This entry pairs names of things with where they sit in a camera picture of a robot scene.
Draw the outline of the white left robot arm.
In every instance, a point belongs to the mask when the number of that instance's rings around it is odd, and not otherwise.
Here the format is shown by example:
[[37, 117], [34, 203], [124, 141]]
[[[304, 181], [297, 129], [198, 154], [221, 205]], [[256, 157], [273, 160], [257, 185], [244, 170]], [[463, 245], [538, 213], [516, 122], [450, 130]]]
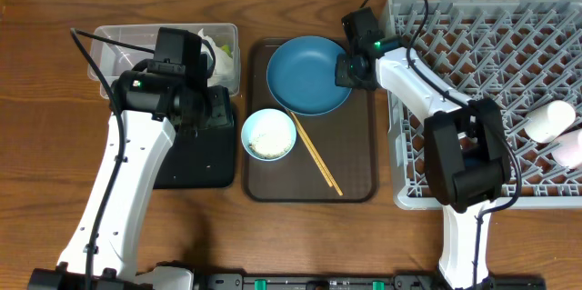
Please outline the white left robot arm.
[[192, 289], [187, 267], [137, 271], [137, 245], [156, 187], [224, 187], [234, 178], [236, 124], [227, 89], [184, 75], [125, 71], [85, 211], [53, 270], [30, 289]]

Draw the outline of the white paper napkin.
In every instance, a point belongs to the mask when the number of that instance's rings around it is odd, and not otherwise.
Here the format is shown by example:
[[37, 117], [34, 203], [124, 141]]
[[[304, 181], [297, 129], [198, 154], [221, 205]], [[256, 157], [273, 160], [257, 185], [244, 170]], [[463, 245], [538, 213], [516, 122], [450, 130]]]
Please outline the white paper napkin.
[[206, 40], [212, 47], [215, 53], [215, 64], [214, 71], [208, 79], [208, 85], [222, 85], [227, 87], [226, 83], [230, 83], [234, 79], [234, 60], [231, 55], [225, 51], [222, 47], [218, 47], [214, 39], [205, 35], [204, 30], [201, 29], [197, 33], [203, 40]]

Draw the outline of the pink plastic cup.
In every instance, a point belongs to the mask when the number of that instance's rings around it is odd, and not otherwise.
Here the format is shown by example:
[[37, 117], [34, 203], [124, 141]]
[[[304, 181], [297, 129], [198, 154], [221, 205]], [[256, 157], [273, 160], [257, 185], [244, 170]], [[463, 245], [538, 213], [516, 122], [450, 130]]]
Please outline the pink plastic cup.
[[554, 140], [557, 146], [551, 155], [556, 163], [569, 169], [577, 169], [581, 166], [581, 137], [582, 130], [578, 129], [561, 135]]

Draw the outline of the dark blue plate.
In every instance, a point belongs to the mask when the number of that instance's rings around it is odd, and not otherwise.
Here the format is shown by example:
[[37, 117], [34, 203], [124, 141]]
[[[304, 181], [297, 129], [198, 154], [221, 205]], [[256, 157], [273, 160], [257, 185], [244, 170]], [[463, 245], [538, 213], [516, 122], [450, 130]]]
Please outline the dark blue plate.
[[345, 50], [321, 36], [293, 38], [279, 46], [266, 69], [271, 95], [281, 106], [300, 115], [324, 115], [351, 94], [336, 85], [336, 59]]

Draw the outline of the cream white plastic cup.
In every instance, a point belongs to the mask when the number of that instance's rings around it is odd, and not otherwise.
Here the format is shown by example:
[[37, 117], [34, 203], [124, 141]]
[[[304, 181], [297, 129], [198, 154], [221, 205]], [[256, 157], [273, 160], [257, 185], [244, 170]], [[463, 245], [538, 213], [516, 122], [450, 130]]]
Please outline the cream white plastic cup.
[[524, 130], [538, 143], [546, 144], [565, 132], [575, 121], [575, 108], [570, 103], [555, 100], [529, 112]]

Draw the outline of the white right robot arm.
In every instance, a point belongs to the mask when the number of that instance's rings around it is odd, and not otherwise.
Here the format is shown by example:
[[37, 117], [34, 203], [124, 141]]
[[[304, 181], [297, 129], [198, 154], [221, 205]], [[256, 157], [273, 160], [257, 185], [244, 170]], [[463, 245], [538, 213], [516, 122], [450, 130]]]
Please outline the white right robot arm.
[[423, 126], [424, 176], [444, 214], [438, 267], [452, 289], [478, 289], [488, 277], [481, 246], [490, 214], [511, 176], [500, 109], [443, 81], [397, 39], [350, 40], [336, 61], [336, 85], [384, 88]]

